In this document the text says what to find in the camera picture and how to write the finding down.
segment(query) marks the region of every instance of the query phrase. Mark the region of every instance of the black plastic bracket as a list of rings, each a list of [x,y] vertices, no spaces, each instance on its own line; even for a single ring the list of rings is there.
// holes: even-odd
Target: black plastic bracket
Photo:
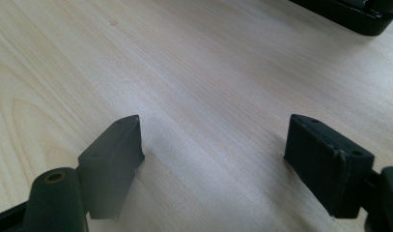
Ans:
[[[393,20],[393,0],[291,0],[352,31],[377,36]]]
[[[393,167],[379,175],[374,155],[326,124],[292,115],[284,159],[335,218],[357,218],[367,231],[393,231]]]
[[[117,218],[144,159],[139,116],[116,121],[79,156],[76,169],[40,175],[28,202],[0,214],[0,232],[82,232],[88,212]]]

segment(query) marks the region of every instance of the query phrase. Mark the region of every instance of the light wood surface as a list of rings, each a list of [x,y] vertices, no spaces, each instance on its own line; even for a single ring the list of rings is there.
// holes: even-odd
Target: light wood surface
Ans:
[[[292,113],[393,165],[393,23],[363,37],[285,0],[0,0],[0,212],[139,114],[146,160],[91,231],[363,231],[283,161]]]

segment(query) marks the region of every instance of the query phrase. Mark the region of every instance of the black plastic base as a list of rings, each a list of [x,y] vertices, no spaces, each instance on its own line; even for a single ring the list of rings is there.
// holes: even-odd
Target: black plastic base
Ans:
[[[365,36],[381,34],[393,20],[393,14],[383,14],[367,7],[358,8],[339,0],[291,1]]]

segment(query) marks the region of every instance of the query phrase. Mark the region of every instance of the small hole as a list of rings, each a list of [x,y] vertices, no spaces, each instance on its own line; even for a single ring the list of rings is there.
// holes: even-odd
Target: small hole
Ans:
[[[48,184],[54,184],[62,181],[66,177],[65,172],[54,172],[47,177],[45,177],[45,182]]]
[[[362,156],[362,153],[358,151],[352,151],[352,153],[356,156]]]

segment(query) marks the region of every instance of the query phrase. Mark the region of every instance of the black object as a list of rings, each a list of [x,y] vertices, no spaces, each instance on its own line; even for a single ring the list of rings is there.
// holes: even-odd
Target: black object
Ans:
[[[393,167],[379,175],[374,155],[322,122],[292,115],[284,159],[335,218],[369,216],[366,231],[393,231]]]
[[[393,20],[393,0],[291,0],[354,32],[377,36]]]
[[[117,218],[136,170],[145,159],[139,116],[112,124],[78,158],[33,183],[28,202],[0,214],[0,232],[88,231],[91,218]]]

